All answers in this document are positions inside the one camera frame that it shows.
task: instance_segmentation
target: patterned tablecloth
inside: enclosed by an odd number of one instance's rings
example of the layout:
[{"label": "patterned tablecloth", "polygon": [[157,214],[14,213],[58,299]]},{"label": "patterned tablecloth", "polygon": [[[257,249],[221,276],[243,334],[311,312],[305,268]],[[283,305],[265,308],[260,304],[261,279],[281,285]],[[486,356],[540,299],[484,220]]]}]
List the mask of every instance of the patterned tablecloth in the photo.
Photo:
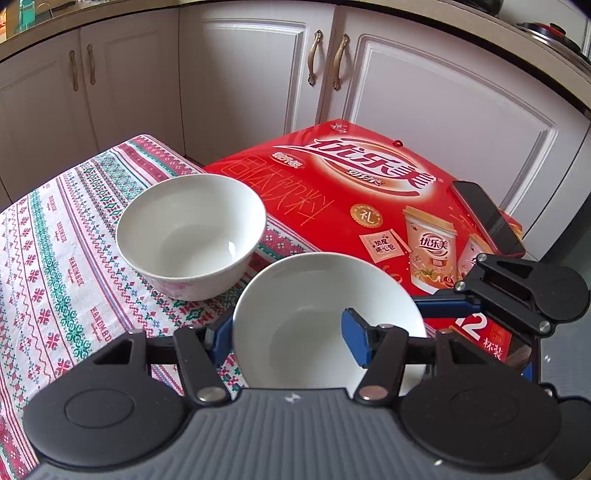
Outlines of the patterned tablecloth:
[{"label": "patterned tablecloth", "polygon": [[[201,171],[141,135],[64,172],[0,214],[0,479],[22,478],[37,464],[21,419],[40,388],[126,330],[170,335],[180,326],[215,320],[269,262],[317,250],[269,217],[247,274],[228,292],[186,302],[155,291],[119,256],[117,221],[151,185]],[[152,374],[181,391],[175,367],[156,366]],[[219,374],[233,392],[244,385],[233,355]]]}]

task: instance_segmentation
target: white cabinet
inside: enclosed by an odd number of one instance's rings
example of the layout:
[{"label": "white cabinet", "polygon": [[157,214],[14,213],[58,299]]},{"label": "white cabinet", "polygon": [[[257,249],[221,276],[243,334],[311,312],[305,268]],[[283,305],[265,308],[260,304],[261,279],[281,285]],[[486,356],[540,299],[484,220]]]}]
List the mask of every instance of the white cabinet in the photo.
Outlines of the white cabinet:
[{"label": "white cabinet", "polygon": [[184,154],[178,87],[178,9],[80,29],[88,103],[101,151],[150,134]]},{"label": "white cabinet", "polygon": [[[187,156],[208,164],[317,122],[335,7],[220,2],[180,12]],[[308,83],[314,34],[322,40]]]},{"label": "white cabinet", "polygon": [[13,202],[98,153],[80,59],[72,31],[0,64],[0,177]]},{"label": "white cabinet", "polygon": [[342,89],[326,90],[322,120],[344,118],[401,139],[455,177],[478,182],[527,232],[589,121],[526,72],[434,28],[344,8],[331,57],[344,34]]}]

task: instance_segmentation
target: cabinet handle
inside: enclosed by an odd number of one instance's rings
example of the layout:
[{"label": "cabinet handle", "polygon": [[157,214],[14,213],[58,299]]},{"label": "cabinet handle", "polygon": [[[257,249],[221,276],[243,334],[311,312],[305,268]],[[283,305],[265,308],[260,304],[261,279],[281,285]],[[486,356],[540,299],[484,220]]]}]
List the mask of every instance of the cabinet handle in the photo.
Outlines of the cabinet handle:
[{"label": "cabinet handle", "polygon": [[72,72],[72,87],[78,91],[78,68],[76,67],[76,52],[70,50],[70,71]]},{"label": "cabinet handle", "polygon": [[314,56],[316,55],[316,48],[318,47],[318,43],[322,40],[322,30],[316,30],[314,33],[314,42],[312,43],[312,48],[308,53],[308,83],[311,87],[316,84],[316,74],[314,73]]},{"label": "cabinet handle", "polygon": [[340,61],[343,58],[343,52],[345,51],[345,47],[347,43],[349,43],[349,36],[344,34],[340,39],[339,49],[336,51],[335,61],[333,62],[333,88],[335,91],[340,90]]},{"label": "cabinet handle", "polygon": [[90,84],[94,85],[96,83],[95,78],[95,56],[92,53],[92,43],[89,43],[86,47],[86,51],[88,52],[88,60],[90,62]]}]

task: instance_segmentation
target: milk tea box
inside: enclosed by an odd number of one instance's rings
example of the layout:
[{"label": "milk tea box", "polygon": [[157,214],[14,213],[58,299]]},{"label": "milk tea box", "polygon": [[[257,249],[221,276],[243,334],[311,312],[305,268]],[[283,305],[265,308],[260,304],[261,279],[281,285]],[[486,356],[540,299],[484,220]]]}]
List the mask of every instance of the milk tea box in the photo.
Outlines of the milk tea box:
[{"label": "milk tea box", "polygon": [[[428,295],[467,273],[473,258],[468,245],[489,251],[450,191],[454,177],[407,148],[404,139],[342,120],[285,135],[206,170],[260,195],[267,235],[277,237],[274,257],[266,261],[309,250],[341,252],[376,265],[412,295]],[[286,236],[293,240],[289,245]],[[295,247],[297,239],[307,247]],[[431,334],[452,326],[500,360],[507,355],[511,334],[485,317],[425,323]]]}]

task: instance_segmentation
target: white ceramic bowl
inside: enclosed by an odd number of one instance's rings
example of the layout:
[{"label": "white ceramic bowl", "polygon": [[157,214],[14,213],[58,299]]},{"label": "white ceramic bowl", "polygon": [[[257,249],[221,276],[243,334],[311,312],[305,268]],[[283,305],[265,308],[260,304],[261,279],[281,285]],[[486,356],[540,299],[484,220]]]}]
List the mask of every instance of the white ceramic bowl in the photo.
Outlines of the white ceramic bowl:
[{"label": "white ceramic bowl", "polygon": [[259,196],[230,177],[195,174],[162,181],[125,209],[116,231],[125,261],[157,290],[204,300],[244,275],[265,231]]},{"label": "white ceramic bowl", "polygon": [[[317,252],[287,257],[261,271],[242,293],[233,318],[233,347],[252,388],[337,388],[353,395],[366,370],[341,335],[345,308],[370,325],[391,323],[425,337],[410,295],[387,273],[348,255]],[[424,365],[406,367],[405,394]]]}]

